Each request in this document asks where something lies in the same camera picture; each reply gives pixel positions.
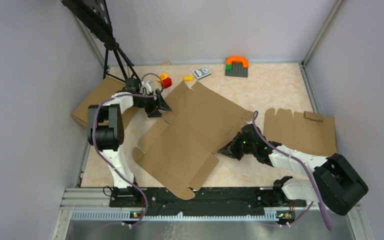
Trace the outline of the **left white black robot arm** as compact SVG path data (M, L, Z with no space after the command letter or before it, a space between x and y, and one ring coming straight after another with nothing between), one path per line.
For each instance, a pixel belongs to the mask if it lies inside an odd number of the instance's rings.
M128 78L121 90L87 109L88 142L108 165L113 187L125 189L121 200L129 207L140 202L141 194L135 190L138 186L123 150L125 127L122 114L132 108L140 108L144 109L148 118L160 118L163 111L172 110L162 96L165 89L165 81L160 76L157 77L156 87L151 81Z

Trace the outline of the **large cardboard box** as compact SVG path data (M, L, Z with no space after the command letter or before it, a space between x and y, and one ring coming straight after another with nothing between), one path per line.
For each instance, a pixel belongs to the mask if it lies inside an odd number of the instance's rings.
M217 151L253 113L200 82L180 83L165 100L171 111L143 135L132 157L176 197L191 200L217 166Z

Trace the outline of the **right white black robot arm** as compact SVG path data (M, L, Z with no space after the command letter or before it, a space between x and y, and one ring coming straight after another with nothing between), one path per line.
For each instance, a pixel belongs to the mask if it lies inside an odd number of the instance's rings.
M273 200L279 206L294 200L323 202L328 209L344 216L369 192L368 185L343 155L319 156L291 149L266 140L253 124L245 125L217 152L236 160L252 155L261 164L306 176L285 176L273 183Z

